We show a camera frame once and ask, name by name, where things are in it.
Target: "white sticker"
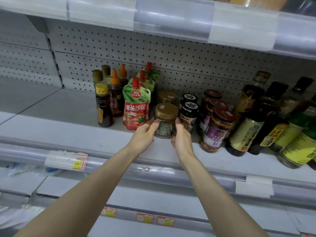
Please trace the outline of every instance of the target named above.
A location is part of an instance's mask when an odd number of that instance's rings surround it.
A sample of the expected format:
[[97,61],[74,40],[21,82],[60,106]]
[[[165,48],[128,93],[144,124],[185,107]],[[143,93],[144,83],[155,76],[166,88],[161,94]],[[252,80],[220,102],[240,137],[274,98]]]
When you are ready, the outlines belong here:
[[104,207],[101,211],[101,215],[108,216],[108,217],[115,217],[116,216],[116,209]]
[[84,170],[88,160],[85,153],[51,150],[45,160],[45,166],[65,170]]
[[143,214],[143,213],[137,213],[136,221],[152,224],[154,221],[154,216]]
[[209,43],[270,51],[277,36],[278,12],[215,3]]
[[69,0],[69,20],[134,30],[136,0]]
[[236,194],[270,198],[274,195],[272,179],[247,176],[246,181],[236,181]]
[[157,224],[165,226],[174,226],[175,219],[164,216],[158,216]]
[[225,113],[229,116],[232,116],[232,114],[229,111],[225,111]]

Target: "brand logo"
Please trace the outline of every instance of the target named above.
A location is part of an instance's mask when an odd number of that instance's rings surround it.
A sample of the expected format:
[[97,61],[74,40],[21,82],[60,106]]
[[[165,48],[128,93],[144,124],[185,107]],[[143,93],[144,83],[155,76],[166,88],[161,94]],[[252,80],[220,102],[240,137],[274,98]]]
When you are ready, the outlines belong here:
[[142,94],[139,91],[132,91],[132,97],[134,99],[139,99],[142,97]]

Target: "bottle with orange cap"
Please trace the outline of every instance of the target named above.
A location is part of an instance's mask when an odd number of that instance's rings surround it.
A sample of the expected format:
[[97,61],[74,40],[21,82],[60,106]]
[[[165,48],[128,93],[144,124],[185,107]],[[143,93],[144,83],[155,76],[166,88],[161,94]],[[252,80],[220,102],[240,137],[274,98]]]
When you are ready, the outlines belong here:
[[109,93],[111,111],[114,117],[121,117],[124,114],[125,101],[123,98],[123,88],[120,86],[120,79],[117,76],[115,69],[112,71],[110,83]]
[[125,64],[123,63],[121,63],[121,69],[118,71],[118,77],[122,88],[128,84],[127,71],[125,70]]

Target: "chili oil jar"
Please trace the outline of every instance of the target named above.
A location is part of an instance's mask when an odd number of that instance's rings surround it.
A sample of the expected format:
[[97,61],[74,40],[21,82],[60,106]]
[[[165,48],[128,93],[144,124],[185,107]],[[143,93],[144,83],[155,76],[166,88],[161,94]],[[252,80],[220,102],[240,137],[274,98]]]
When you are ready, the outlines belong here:
[[219,91],[216,90],[205,90],[203,98],[201,100],[201,107],[200,107],[200,113],[199,113],[199,120],[202,118],[204,114],[205,107],[210,99],[221,99],[222,94]]
[[155,117],[160,123],[155,132],[159,138],[168,138],[175,130],[175,121],[178,116],[178,108],[170,103],[159,103],[156,106]]
[[95,97],[98,105],[98,123],[102,127],[113,125],[114,119],[110,107],[110,93],[105,84],[95,85]]
[[158,103],[171,103],[176,104],[178,96],[172,91],[159,91],[158,92]]
[[188,101],[197,103],[198,102],[198,98],[195,95],[193,95],[193,94],[184,93],[182,95],[182,97],[181,97],[181,100],[180,100],[179,110],[181,110],[183,104],[188,102]]
[[194,102],[186,102],[181,108],[179,119],[189,133],[191,133],[193,126],[198,117],[199,105]]
[[226,104],[226,102],[220,99],[210,99],[208,101],[204,110],[203,117],[199,123],[199,126],[197,127],[197,133],[200,136],[203,136],[215,108],[228,109],[228,105]]
[[236,116],[230,110],[215,108],[209,125],[200,140],[201,148],[209,153],[217,152],[235,120]]

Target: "hand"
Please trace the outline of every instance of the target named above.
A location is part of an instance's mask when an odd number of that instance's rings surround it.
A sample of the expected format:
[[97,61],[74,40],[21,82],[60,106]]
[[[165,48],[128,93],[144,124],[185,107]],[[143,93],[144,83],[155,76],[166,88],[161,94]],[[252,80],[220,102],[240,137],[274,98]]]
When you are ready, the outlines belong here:
[[154,134],[159,126],[159,120],[152,118],[137,128],[132,139],[127,144],[130,151],[136,156],[143,153],[154,141]]
[[177,135],[173,137],[171,144],[176,149],[180,165],[182,166],[184,158],[195,157],[195,154],[193,152],[191,134],[184,129],[178,117],[176,118],[176,129]]

